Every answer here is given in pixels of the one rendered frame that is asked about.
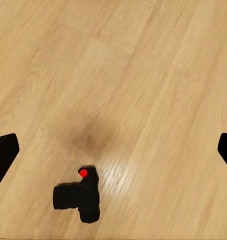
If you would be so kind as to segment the digital camera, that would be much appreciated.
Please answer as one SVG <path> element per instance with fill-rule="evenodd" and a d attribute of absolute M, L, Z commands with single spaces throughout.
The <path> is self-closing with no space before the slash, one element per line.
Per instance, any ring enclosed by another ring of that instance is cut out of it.
<path fill-rule="evenodd" d="M 76 209 L 83 223 L 100 220 L 99 177 L 95 166 L 86 166 L 77 171 L 82 177 L 79 184 L 60 185 L 53 189 L 53 208 L 55 210 Z"/>

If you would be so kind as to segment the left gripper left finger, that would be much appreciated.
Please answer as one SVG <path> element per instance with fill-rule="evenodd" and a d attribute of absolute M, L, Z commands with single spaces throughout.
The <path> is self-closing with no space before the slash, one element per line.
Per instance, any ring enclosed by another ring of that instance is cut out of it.
<path fill-rule="evenodd" d="M 15 133 L 0 136 L 0 182 L 19 152 L 19 142 Z"/>

